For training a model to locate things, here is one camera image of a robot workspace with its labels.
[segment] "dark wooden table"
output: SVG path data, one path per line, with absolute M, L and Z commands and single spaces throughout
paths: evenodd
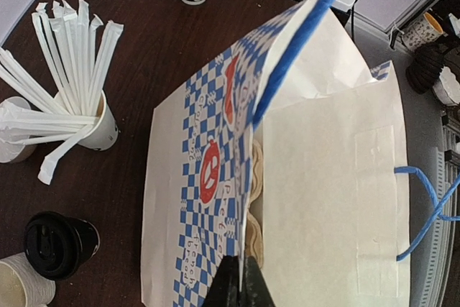
M 4 47 L 54 93 L 30 18 L 38 1 L 53 0 L 37 0 Z M 78 6 L 78 0 L 66 1 Z M 0 257 L 22 252 L 24 227 L 39 211 L 90 220 L 101 233 L 101 249 L 57 284 L 51 306 L 141 306 L 142 199 L 153 109 L 210 59 L 293 3 L 208 0 L 193 7 L 180 0 L 86 1 L 105 22 L 125 24 L 105 87 L 121 135 L 107 152 L 72 149 L 51 186 L 37 175 L 56 145 L 41 145 L 26 162 L 0 166 Z M 0 81 L 0 99 L 13 95 Z

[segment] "blue bag handle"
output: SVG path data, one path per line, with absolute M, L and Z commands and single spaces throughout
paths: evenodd
M 267 86 L 265 87 L 264 93 L 262 94 L 260 102 L 257 104 L 257 108 L 254 113 L 252 121 L 254 129 L 259 126 L 264 113 L 273 99 L 273 96 L 275 96 L 281 86 L 281 83 L 284 81 L 289 67 L 293 64 L 294 60 L 310 39 L 316 27 L 320 24 L 322 18 L 326 15 L 326 12 L 329 10 L 334 1 L 335 0 L 318 0 L 310 14 L 308 14 L 307 18 L 305 18 L 303 23 L 295 32 L 286 48 L 286 51 L 282 54 L 280 61 L 270 73 Z

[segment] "brown tabletop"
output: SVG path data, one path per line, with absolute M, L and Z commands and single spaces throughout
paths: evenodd
M 30 14 L 4 48 L 50 93 L 56 89 Z M 78 0 L 66 0 L 77 7 Z M 234 41 L 290 7 L 290 0 L 86 0 L 105 22 L 125 24 L 105 92 L 121 134 L 107 152 L 73 148 L 51 186 L 37 175 L 57 145 L 40 145 L 30 159 L 0 165 L 0 257 L 22 252 L 31 216 L 53 210 L 93 222 L 101 249 L 71 279 L 57 284 L 51 306 L 141 306 L 140 239 L 147 146 L 153 109 Z M 0 81 L 0 100 L 16 93 Z

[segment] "coffee cup lid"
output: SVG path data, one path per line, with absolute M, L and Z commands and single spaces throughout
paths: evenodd
M 80 240 L 67 219 L 54 212 L 34 216 L 24 234 L 30 265 L 49 280 L 64 280 L 78 269 Z

